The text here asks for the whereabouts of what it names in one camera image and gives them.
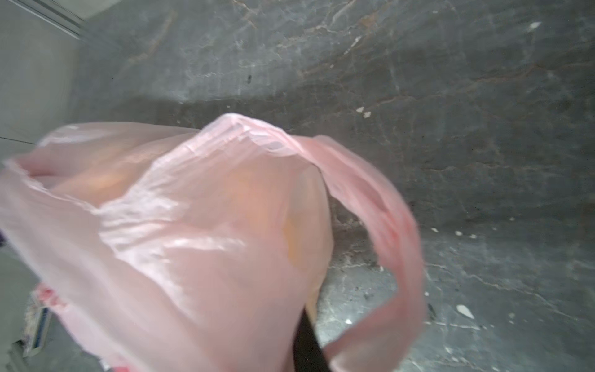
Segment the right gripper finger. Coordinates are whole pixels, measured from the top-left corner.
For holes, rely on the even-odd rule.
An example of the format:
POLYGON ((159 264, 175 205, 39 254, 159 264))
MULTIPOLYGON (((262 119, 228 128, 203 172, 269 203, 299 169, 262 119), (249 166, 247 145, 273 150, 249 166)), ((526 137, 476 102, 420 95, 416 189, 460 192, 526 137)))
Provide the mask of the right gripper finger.
POLYGON ((294 336, 293 364, 295 372, 331 371, 322 348, 317 341, 306 308, 302 311, 294 336))

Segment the pink plastic bag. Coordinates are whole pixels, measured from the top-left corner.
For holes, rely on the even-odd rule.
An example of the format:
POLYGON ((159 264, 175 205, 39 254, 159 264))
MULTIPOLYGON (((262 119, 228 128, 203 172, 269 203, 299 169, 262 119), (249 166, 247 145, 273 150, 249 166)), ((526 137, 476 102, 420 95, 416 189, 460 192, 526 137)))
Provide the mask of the pink plastic bag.
POLYGON ((116 370, 294 371, 333 254, 330 198, 398 290, 324 364, 392 371, 427 314, 418 226, 378 169, 327 136, 236 113, 200 130, 64 126, 4 162, 1 231, 42 301, 116 370))

